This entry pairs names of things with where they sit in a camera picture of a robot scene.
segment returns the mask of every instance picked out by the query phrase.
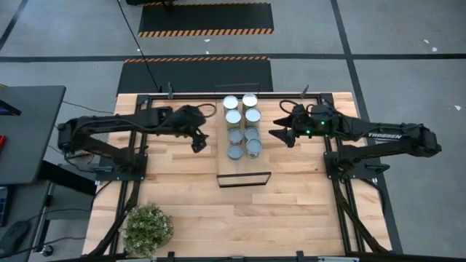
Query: gray floor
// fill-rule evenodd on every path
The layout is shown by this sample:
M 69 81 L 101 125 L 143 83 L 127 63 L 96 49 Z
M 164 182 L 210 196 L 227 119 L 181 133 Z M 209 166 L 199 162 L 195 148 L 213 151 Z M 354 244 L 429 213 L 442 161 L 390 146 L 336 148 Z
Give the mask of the gray floor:
M 149 38 L 140 43 L 148 55 L 343 52 L 330 0 L 270 2 L 276 29 L 271 36 Z M 0 33 L 19 3 L 0 1 Z M 338 3 L 353 54 L 466 52 L 462 0 Z M 137 30 L 142 7 L 123 7 Z M 137 54 L 115 0 L 29 0 L 0 50 L 0 57 Z M 271 64 L 275 91 L 302 90 L 307 84 L 315 92 L 353 91 L 344 60 L 273 59 Z M 466 160 L 466 60 L 357 60 L 355 65 L 372 121 L 425 123 L 443 146 L 431 159 L 382 160 L 392 166 L 386 180 L 403 251 L 466 258 L 466 180 L 461 165 Z M 111 111 L 121 70 L 122 62 L 0 63 L 0 82 L 63 84 L 68 102 Z M 89 113 L 62 105 L 58 121 Z M 46 159 L 63 161 L 52 150 Z M 47 238 L 81 237 L 86 229 L 86 221 L 56 221 Z M 55 249 L 52 259 L 75 258 L 82 242 L 57 243 Z

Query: potted plant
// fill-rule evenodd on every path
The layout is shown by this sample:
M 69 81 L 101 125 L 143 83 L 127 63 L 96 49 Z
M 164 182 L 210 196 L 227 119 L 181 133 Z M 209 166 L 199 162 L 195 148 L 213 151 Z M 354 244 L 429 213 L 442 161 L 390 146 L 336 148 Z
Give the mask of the potted plant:
M 123 245 L 133 257 L 155 258 L 158 247 L 166 245 L 173 236 L 173 224 L 160 207 L 150 204 L 133 208 L 121 230 Z

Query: tin can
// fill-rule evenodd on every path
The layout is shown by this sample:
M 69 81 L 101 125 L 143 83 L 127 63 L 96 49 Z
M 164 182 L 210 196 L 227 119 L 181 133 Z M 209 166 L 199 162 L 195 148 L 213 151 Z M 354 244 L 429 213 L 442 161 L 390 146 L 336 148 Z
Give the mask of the tin can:
M 249 127 L 245 130 L 245 142 L 251 139 L 259 139 L 259 130 L 255 127 Z
M 238 145 L 230 145 L 230 147 L 228 147 L 228 157 L 231 159 L 231 160 L 239 160 L 242 156 L 242 149 L 241 149 L 241 146 L 238 146 Z
M 245 122 L 245 127 L 258 127 L 259 126 L 259 120 L 261 120 L 261 112 L 257 110 L 257 108 L 249 108 L 246 113 L 246 122 Z
M 241 113 L 238 110 L 228 110 L 228 112 L 226 112 L 225 119 L 228 130 L 240 128 Z
M 239 103 L 238 98 L 236 98 L 233 95 L 227 95 L 224 98 L 224 111 L 225 111 L 225 114 L 226 114 L 226 112 L 228 112 L 228 110 L 238 109 L 238 103 Z
M 259 153 L 262 151 L 262 143 L 259 139 L 250 139 L 246 143 L 246 156 L 255 159 L 259 156 Z
M 233 145 L 240 145 L 242 141 L 242 132 L 239 128 L 228 131 L 228 141 Z
M 257 106 L 257 97 L 254 94 L 246 94 L 242 97 L 242 111 L 246 112 L 249 108 Z

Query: butcher block tabletop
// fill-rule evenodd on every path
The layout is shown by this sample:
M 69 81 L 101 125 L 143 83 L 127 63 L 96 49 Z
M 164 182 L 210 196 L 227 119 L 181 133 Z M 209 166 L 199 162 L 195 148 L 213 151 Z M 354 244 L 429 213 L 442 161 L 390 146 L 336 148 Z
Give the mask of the butcher block tabletop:
M 133 114 L 137 96 L 120 94 L 115 114 Z M 348 116 L 358 115 L 350 92 L 335 92 L 333 99 L 336 110 Z M 294 101 L 316 104 L 314 99 Z M 166 257 L 170 251 L 176 257 L 295 256 L 297 250 L 309 256 L 344 255 L 332 183 L 325 173 L 324 140 L 298 138 L 293 148 L 287 148 L 271 136 L 269 130 L 282 128 L 272 121 L 287 116 L 280 110 L 279 102 L 280 99 L 258 100 L 262 115 L 261 162 L 265 163 L 264 171 L 272 173 L 268 183 L 233 188 L 219 188 L 216 178 L 230 169 L 225 168 L 229 159 L 221 145 L 224 135 L 218 136 L 222 133 L 219 129 L 226 129 L 222 100 L 157 98 L 153 102 L 152 107 L 171 106 L 174 110 L 186 104 L 203 103 L 212 103 L 218 108 L 200 127 L 209 137 L 207 147 L 198 154 L 192 152 L 191 138 L 147 137 L 149 160 L 138 204 L 159 205 L 171 216 L 175 229 L 171 241 L 157 250 L 158 257 Z M 213 108 L 201 109 L 205 115 L 213 112 Z M 129 132 L 116 132 L 110 134 L 108 142 L 125 147 L 129 139 Z M 363 146 L 364 141 L 352 144 Z M 390 240 L 377 190 L 360 180 L 352 180 L 352 187 L 360 219 L 389 250 Z M 84 254 L 96 247 L 114 222 L 120 188 L 121 182 L 114 181 L 96 197 Z M 349 218 L 347 222 L 352 249 L 356 251 Z M 123 251 L 119 239 L 118 250 Z

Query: hazard stripe tape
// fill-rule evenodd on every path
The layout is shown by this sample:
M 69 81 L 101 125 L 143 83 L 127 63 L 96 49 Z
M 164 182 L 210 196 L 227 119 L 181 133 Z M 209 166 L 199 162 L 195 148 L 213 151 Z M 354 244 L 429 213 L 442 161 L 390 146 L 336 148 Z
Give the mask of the hazard stripe tape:
M 146 31 L 139 32 L 139 37 L 165 37 L 165 36 L 238 36 L 271 34 L 272 28 L 246 28 L 246 29 L 201 29 L 177 31 Z
M 268 60 L 266 56 L 250 56 L 250 57 L 167 57 L 167 58 L 146 58 L 147 63 L 157 62 L 194 62 L 194 61 L 219 61 L 219 60 Z M 144 59 L 126 59 L 123 63 L 142 63 Z
M 256 2 L 256 3 L 193 3 L 193 4 L 188 4 L 188 3 L 183 3 L 183 4 L 173 4 L 174 6 L 189 6 L 189 5 L 227 5 L 227 4 L 270 4 L 267 2 Z M 154 2 L 154 3 L 148 3 L 144 4 L 145 7 L 149 6 L 159 6 L 163 5 L 162 2 Z

